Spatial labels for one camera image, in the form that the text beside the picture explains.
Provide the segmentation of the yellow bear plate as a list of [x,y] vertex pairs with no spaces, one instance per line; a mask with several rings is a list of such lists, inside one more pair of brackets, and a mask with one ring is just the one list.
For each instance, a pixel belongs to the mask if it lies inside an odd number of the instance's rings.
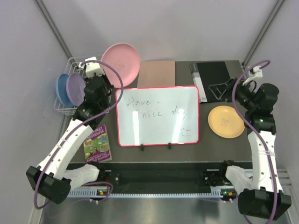
[[211,130],[220,137],[232,139],[239,137],[244,129],[244,122],[231,106],[217,106],[208,115]]

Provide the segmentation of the pink plate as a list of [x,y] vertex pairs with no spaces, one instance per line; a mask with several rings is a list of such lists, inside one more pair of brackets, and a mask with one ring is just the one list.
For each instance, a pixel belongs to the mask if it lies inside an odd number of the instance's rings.
[[109,47],[101,61],[115,69],[123,85],[130,85],[138,76],[141,58],[138,51],[128,43],[117,43]]

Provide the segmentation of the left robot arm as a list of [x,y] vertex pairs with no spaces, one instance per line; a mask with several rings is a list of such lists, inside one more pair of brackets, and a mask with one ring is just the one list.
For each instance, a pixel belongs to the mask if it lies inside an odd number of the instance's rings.
[[105,75],[86,79],[84,101],[77,108],[65,133],[42,162],[28,168],[26,176],[34,190],[34,205],[37,209],[38,195],[60,204],[70,191],[86,183],[101,185],[105,182],[106,174],[96,162],[74,170],[67,170],[67,167],[78,148],[99,126],[106,112],[113,108],[109,102],[112,88]]

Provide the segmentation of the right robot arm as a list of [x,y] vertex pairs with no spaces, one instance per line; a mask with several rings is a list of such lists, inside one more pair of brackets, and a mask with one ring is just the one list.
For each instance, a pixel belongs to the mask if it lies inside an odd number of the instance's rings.
[[245,114],[236,113],[247,128],[252,154],[252,178],[247,177],[243,168],[231,163],[219,171],[219,181],[233,184],[242,215],[263,218],[267,223],[276,221],[292,204],[291,196],[283,192],[276,167],[277,130],[272,111],[278,100],[278,87],[265,83],[257,91],[251,91],[249,84],[232,78],[208,88],[217,100],[239,103],[246,110]]

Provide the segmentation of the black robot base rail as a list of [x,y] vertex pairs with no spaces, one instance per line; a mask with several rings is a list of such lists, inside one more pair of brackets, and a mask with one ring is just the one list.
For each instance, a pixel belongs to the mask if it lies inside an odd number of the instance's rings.
[[220,175],[220,162],[103,163],[99,185],[113,184],[113,193],[207,193],[211,187],[232,187]]

